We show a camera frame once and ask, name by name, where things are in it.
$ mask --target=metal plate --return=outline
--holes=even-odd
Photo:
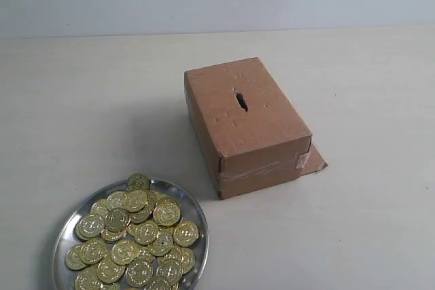
[[[108,197],[108,195],[116,190],[126,190],[127,180],[113,183],[100,189],[91,197],[86,199],[79,208],[68,218],[67,222],[62,228],[62,231],[57,238],[54,245],[54,253],[52,258],[53,268],[53,287],[56,290],[75,290],[74,282],[77,278],[77,272],[72,271],[65,265],[65,255],[67,251],[75,244],[83,243],[74,233],[74,227],[80,218],[90,212],[90,207],[102,198]],[[207,229],[207,222],[203,210],[199,206],[198,202],[190,195],[186,190],[168,181],[160,179],[152,179],[150,189],[158,190],[164,194],[170,195],[176,198],[179,202],[181,209],[181,220],[190,220],[197,224],[199,228],[199,239],[190,247],[195,253],[196,264],[193,269],[183,275],[180,280],[179,288],[182,290],[193,289],[203,273],[205,262],[209,251],[209,232]],[[154,261],[154,275],[156,272],[157,259]],[[128,288],[125,281],[125,276],[120,281],[121,289]]]

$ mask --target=table surface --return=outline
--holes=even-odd
[[[259,56],[330,164],[217,200],[183,72]],[[433,289],[435,26],[0,41],[0,279],[49,289],[65,218],[142,170],[209,222],[197,289]]]

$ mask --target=plate rim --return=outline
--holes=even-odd
[[[205,214],[203,209],[201,208],[200,204],[198,203],[198,201],[196,200],[196,198],[190,193],[188,192],[185,188],[183,188],[180,185],[177,185],[171,181],[167,181],[166,179],[161,179],[161,178],[156,178],[156,177],[152,177],[150,178],[150,181],[163,181],[164,183],[168,183],[169,185],[172,185],[174,187],[177,187],[179,189],[181,189],[194,203],[196,210],[199,212],[199,215],[201,217],[201,219],[203,220],[204,223],[204,235],[205,235],[205,252],[204,252],[204,260],[203,263],[201,264],[201,267],[198,271],[198,276],[193,280],[193,282],[190,284],[189,289],[194,289],[195,286],[198,284],[199,279],[201,278],[201,276],[203,275],[204,269],[205,269],[205,264],[207,263],[207,258],[209,256],[209,226],[207,225],[207,219],[205,218]],[[54,290],[59,290],[59,288],[57,287],[56,284],[56,278],[54,277],[54,259],[56,257],[56,251],[57,248],[59,246],[59,242],[60,242],[60,238],[63,234],[63,232],[65,231],[65,228],[69,225],[70,221],[74,218],[75,214],[77,214],[77,211],[83,206],[85,205],[85,203],[87,203],[87,201],[89,201],[92,197],[94,197],[97,193],[103,192],[104,190],[111,188],[113,186],[116,185],[120,185],[122,183],[126,183],[127,179],[123,179],[123,180],[119,180],[119,181],[115,181],[113,183],[110,183],[109,185],[102,187],[100,189],[98,189],[97,191],[93,192],[91,195],[89,195],[88,197],[86,197],[83,201],[80,202],[80,204],[78,206],[76,206],[75,210],[68,216],[66,222],[63,224],[62,228],[60,229],[60,232],[58,234],[58,236],[56,237],[56,242],[54,243],[53,246],[53,251],[52,251],[52,256],[51,256],[51,269],[52,269],[52,286]]]

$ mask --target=cardboard box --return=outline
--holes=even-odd
[[[258,58],[186,71],[192,125],[221,199],[326,167],[311,131]]]

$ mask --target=coin stack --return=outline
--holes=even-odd
[[[75,289],[119,290],[123,276],[133,287],[129,289],[178,289],[181,277],[195,265],[188,247],[199,236],[195,222],[180,219],[176,199],[150,190],[145,174],[131,175],[127,192],[97,200],[75,226],[76,236],[85,242],[65,257],[68,268],[81,270]]]

